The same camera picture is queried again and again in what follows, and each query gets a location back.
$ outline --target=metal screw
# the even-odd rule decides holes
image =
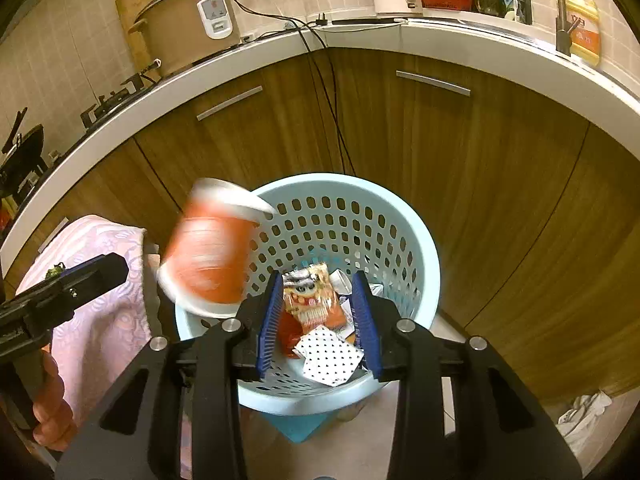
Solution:
[[[151,349],[154,352],[159,352],[161,350],[164,350],[168,344],[169,342],[166,340],[166,338],[159,335],[151,340],[149,346],[151,346]]]
[[[484,350],[486,348],[486,341],[479,335],[475,335],[469,340],[469,346],[474,350]]]
[[[222,322],[222,330],[225,332],[235,332],[236,330],[240,330],[241,326],[242,323],[235,317],[230,317]]]
[[[415,323],[410,319],[401,319],[396,323],[396,328],[404,333],[413,332],[415,330]]]

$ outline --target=metal faucet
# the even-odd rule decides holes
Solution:
[[[556,17],[556,50],[558,52],[566,56],[571,55],[571,33],[579,23],[580,18],[576,18],[569,25],[566,19],[566,0],[558,0],[558,16]]]

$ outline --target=human hand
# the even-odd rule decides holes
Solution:
[[[42,351],[42,365],[47,376],[33,403],[33,415],[40,425],[33,430],[34,440],[41,446],[64,451],[76,436],[71,407],[63,399],[65,384],[58,373],[58,364],[51,354]]]

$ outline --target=detergent bottle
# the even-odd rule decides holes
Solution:
[[[578,26],[571,33],[571,53],[580,56],[591,66],[600,62],[600,13],[594,0],[566,0],[566,16],[571,25]]]

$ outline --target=laundry basket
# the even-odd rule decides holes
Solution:
[[[383,187],[352,176],[313,173],[284,178],[254,193],[277,209],[251,242],[247,294],[260,294],[272,270],[281,272],[326,262],[329,272],[367,273],[382,283],[403,317],[430,327],[440,293],[436,248],[420,217]],[[203,334],[202,318],[176,308],[181,339]],[[302,376],[303,360],[276,352],[260,382],[238,383],[239,402],[275,415],[311,415],[364,399],[382,384],[357,370],[332,388]]]

